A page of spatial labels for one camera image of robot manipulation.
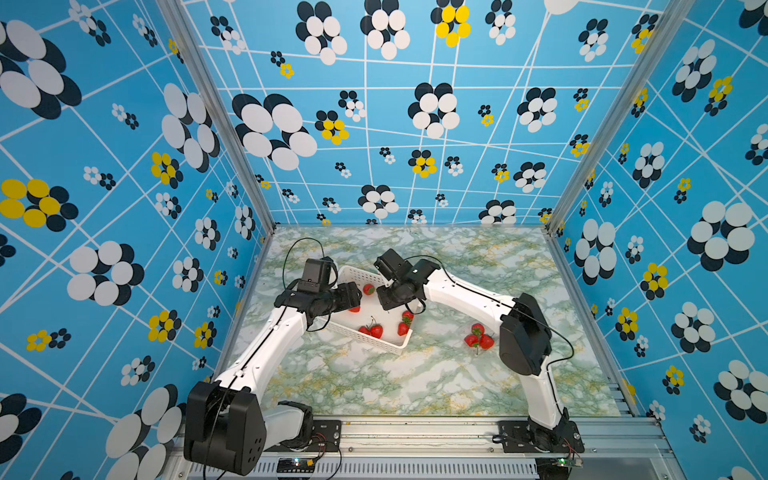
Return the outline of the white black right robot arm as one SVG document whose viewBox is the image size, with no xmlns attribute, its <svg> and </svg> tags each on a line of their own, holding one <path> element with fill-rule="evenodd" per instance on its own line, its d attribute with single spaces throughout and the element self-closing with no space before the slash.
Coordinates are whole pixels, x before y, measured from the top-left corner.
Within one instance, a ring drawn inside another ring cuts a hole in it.
<svg viewBox="0 0 768 480">
<path fill-rule="evenodd" d="M 573 432 L 551 373 L 553 330 L 535 298 L 505 296 L 451 276 L 438 264 L 397 261 L 376 269 L 388 281 L 378 293 L 386 311 L 418 300 L 442 304 L 479 321 L 496 336 L 501 362 L 519 377 L 528 405 L 530 442 L 541 451 L 564 446 Z"/>
</svg>

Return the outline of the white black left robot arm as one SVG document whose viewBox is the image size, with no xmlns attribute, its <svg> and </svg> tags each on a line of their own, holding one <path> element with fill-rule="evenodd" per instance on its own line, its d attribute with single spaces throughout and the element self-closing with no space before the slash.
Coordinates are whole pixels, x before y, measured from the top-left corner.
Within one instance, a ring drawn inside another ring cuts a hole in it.
<svg viewBox="0 0 768 480">
<path fill-rule="evenodd" d="M 361 297 L 353 282 L 317 292 L 288 288 L 278 295 L 267 323 L 232 366 L 190 391 L 184 458 L 246 475 L 271 447 L 302 450 L 313 444 L 310 406 L 283 401 L 263 410 L 260 402 L 283 358 L 312 321 L 358 307 Z"/>
</svg>

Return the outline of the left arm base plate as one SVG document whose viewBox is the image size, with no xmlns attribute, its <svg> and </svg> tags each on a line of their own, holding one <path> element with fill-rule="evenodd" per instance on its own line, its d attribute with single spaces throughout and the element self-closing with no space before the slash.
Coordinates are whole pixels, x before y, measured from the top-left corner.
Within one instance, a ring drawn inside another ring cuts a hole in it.
<svg viewBox="0 0 768 480">
<path fill-rule="evenodd" d="M 267 452 L 329 453 L 338 452 L 342 422 L 337 419 L 314 420 L 310 427 L 301 427 L 295 439 L 285 440 L 267 449 Z"/>
</svg>

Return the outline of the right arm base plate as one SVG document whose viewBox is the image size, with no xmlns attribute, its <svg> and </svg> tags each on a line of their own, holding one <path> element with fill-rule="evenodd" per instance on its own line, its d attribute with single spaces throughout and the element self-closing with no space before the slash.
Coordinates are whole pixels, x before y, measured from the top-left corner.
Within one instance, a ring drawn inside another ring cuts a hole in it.
<svg viewBox="0 0 768 480">
<path fill-rule="evenodd" d="M 499 421 L 492 442 L 505 453 L 584 453 L 585 447 L 576 423 L 562 419 L 553 430 L 533 422 Z"/>
</svg>

